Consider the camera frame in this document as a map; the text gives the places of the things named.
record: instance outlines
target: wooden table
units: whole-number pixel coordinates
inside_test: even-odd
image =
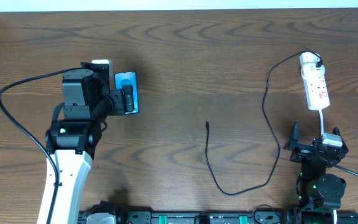
[[[0,88],[96,58],[137,72],[140,113],[107,119],[82,209],[100,200],[154,210],[283,208],[298,203],[291,152],[282,151],[266,187],[224,196],[206,167],[204,122],[222,188],[264,183],[277,155],[261,111],[267,72],[306,47],[326,66],[326,130],[339,127],[349,147],[341,165],[358,172],[358,9],[0,13]],[[42,142],[63,100],[61,80],[27,83],[3,98]],[[307,107],[298,59],[270,81],[265,109],[280,144],[296,119],[308,144],[319,115]],[[45,156],[0,110],[0,223],[36,221],[45,168]],[[358,212],[358,178],[329,172],[346,179],[342,209]]]

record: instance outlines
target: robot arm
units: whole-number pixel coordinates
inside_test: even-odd
[[[64,73],[62,87],[64,119],[52,119],[45,134],[47,151],[59,170],[60,185],[54,195],[55,173],[47,160],[47,180],[37,223],[77,223],[81,196],[92,166],[95,147],[102,136],[101,123],[107,116],[137,113],[135,73],[116,75],[116,89],[110,90],[112,62],[81,63],[82,69]]]

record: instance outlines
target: white power strip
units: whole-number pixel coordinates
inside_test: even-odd
[[[301,75],[305,84],[306,98],[309,110],[322,110],[329,106],[326,79],[324,77],[325,67],[322,65],[317,68],[316,63],[320,59],[309,52],[300,56]]]

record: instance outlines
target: white background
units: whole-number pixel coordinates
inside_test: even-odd
[[[358,0],[0,0],[0,12],[358,7]]]

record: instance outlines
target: power outlet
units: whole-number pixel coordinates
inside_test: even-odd
[[[309,110],[322,110],[329,106],[328,90],[324,77],[325,67],[316,67],[320,59],[309,52],[300,56],[301,76],[305,84]]]

